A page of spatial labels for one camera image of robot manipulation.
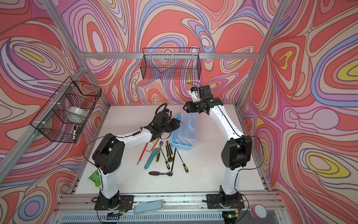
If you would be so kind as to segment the blue plastic tool box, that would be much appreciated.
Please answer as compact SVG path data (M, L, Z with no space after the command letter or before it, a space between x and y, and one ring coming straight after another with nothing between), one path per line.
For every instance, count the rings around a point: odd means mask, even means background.
M172 133L170 143L174 148L191 150L199 142L200 123L194 113L178 113L175 118L180 127Z

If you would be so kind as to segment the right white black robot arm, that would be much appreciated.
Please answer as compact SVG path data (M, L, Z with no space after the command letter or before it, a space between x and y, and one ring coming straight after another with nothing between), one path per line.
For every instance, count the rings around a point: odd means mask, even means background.
M209 115L226 140L221 153L226 170L220 192L224 196L232 196L238 192L239 175L251 159L253 140L236 127L223 102L219 98L213 97L210 86L197 87L194 85L190 88L189 94L192 100L185 103L183 110L187 113Z

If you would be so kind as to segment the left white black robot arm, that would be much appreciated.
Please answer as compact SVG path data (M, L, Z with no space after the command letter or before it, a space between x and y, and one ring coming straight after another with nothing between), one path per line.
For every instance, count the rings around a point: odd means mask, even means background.
M120 167L126 149L154 141L163 133L171 133L179 127L180 120L172 118L168 112L159 112L147 126L137 132L123 136L106 134L92 154L94 164L99 169L101 195L106 199L112 199L119 193L117 169Z

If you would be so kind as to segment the large black hex key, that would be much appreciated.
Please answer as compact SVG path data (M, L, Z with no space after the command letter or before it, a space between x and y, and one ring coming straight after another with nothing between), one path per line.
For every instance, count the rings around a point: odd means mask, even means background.
M176 153L177 153L177 148L175 148L174 155L173 155L173 161L172 161L172 166L171 166L171 173L173 172L174 163L175 163L175 158L176 158Z

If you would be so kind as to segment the yellow black utility knife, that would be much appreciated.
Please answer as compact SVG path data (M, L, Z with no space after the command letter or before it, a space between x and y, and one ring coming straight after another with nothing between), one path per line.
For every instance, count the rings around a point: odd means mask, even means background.
M172 152L169 141L166 141L166 150L167 150L167 161L172 162L174 159L174 156L173 156L173 152Z

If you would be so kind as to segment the teal utility knife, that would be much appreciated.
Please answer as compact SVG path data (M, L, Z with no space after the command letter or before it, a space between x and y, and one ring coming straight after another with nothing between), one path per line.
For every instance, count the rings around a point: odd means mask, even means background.
M151 154L150 154L149 158L147 159L147 162L144 166L144 169L148 169L150 167L151 163L153 162L154 158L157 156L158 152L159 152L159 147L155 148L151 152Z

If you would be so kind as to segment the yellow black screwdriver right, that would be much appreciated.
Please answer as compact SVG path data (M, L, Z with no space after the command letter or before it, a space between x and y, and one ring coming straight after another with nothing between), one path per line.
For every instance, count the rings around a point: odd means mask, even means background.
M186 164L184 163L184 161L183 161L183 159L182 159L182 157L181 157L181 155L180 155L180 153L179 153L178 150L177 150L177 154L178 154L178 156L179 156L179 158L180 158L180 160L181 160L181 162L182 162L182 165L183 165L183 167L184 167L185 172L188 173L189 170L188 170Z

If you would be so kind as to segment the black ratchet wrench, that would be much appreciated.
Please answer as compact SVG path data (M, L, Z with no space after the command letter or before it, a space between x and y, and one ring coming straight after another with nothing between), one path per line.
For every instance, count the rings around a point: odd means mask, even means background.
M167 175L167 176L173 176L172 172L158 172L158 171L150 171L149 175L152 176L159 176L159 175Z

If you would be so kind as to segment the green packet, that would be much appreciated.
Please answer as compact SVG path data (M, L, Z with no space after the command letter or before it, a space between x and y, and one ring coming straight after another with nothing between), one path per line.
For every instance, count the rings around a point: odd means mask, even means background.
M100 177L100 173L98 170L94 171L89 177L89 180L91 180L96 187L100 187L101 186L101 177Z

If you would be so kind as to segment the silver tape roll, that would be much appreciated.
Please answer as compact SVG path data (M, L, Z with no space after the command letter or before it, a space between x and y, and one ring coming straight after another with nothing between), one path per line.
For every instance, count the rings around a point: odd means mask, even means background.
M88 113L83 110L82 108L79 107L75 107L75 106L71 106L67 109L68 112L82 116L82 117L87 117Z

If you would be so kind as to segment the black marker pen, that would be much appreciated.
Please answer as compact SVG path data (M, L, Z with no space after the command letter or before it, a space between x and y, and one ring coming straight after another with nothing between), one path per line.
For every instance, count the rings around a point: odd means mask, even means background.
M73 140L73 142L76 142L76 125L74 125L74 127L73 127L72 140Z

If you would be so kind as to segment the red handled hex key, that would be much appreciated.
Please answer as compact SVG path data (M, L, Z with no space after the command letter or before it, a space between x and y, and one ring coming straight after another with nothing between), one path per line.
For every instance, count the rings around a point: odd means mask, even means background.
M147 143L145 144L145 146L144 146L144 148L143 148L141 154L140 154L140 157L139 157L139 159L138 159L137 165L140 164L140 162L141 162L141 160L142 160L142 158L143 158L143 156L144 156L145 153L151 153L153 150L154 150L154 143L152 143L152 142L147 142Z

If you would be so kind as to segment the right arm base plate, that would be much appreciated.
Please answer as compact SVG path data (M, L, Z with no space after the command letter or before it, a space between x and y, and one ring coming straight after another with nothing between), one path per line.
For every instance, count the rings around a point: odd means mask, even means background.
M207 204L209 209L237 209L240 211L245 208L244 200L239 193L233 195L207 194L203 202Z

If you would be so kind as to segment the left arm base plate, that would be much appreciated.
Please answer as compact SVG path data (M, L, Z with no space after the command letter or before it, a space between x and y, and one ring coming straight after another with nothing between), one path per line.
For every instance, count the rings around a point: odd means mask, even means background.
M95 211L128 211L132 209L134 195L115 195L111 199L107 199L100 194L97 197L94 210Z

